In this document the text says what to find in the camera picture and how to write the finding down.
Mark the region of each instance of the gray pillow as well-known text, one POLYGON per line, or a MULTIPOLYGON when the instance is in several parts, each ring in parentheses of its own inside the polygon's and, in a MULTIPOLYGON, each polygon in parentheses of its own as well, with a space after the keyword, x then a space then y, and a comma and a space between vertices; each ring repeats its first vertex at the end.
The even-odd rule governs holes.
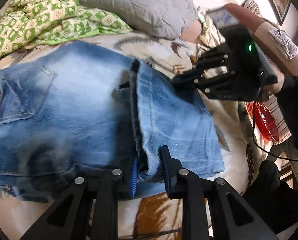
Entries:
POLYGON ((116 13, 132 27, 173 40, 197 18, 192 0, 79 0, 87 7, 116 13))

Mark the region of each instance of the denim fabric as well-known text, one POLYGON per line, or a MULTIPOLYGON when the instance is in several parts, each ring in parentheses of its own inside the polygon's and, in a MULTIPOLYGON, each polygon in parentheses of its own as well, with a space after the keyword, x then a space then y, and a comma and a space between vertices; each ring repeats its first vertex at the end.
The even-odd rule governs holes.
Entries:
POLYGON ((46 201, 77 175, 101 176, 135 157, 137 196, 162 192, 151 181, 162 180, 165 144, 199 176, 224 169, 197 92, 177 94, 140 60, 76 41, 0 71, 0 186, 14 196, 46 201))

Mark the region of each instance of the jeans pocket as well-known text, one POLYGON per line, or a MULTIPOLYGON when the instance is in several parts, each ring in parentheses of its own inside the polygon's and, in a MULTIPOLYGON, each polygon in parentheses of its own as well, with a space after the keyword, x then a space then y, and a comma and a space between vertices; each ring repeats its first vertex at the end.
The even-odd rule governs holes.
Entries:
POLYGON ((0 78, 0 124, 32 117, 41 107, 55 74, 43 66, 0 78))

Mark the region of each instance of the green checkered blanket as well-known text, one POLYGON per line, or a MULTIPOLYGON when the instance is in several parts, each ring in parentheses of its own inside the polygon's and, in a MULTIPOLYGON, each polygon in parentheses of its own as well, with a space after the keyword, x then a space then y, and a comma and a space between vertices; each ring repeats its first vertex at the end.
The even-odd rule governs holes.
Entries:
POLYGON ((130 31, 116 14, 78 0, 12 0, 0 16, 0 57, 21 47, 130 31))

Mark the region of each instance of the metal screw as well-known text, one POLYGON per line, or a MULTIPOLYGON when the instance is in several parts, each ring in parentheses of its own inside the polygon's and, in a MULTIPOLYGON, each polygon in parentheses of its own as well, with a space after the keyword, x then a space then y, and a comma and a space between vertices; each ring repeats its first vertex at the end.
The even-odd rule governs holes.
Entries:
POLYGON ((226 181, 223 178, 216 178, 215 182, 219 185, 224 185, 226 181))
POLYGON ((114 169, 114 170, 112 171, 112 174, 113 174, 113 175, 116 175, 116 176, 119 176, 119 175, 122 174, 122 170, 120 170, 120 169, 114 169))
POLYGON ((187 169, 181 169, 181 170, 179 170, 179 173, 181 175, 188 175, 189 174, 189 171, 187 169))
POLYGON ((75 184, 82 184, 85 181, 83 177, 77 177, 74 182, 75 184))

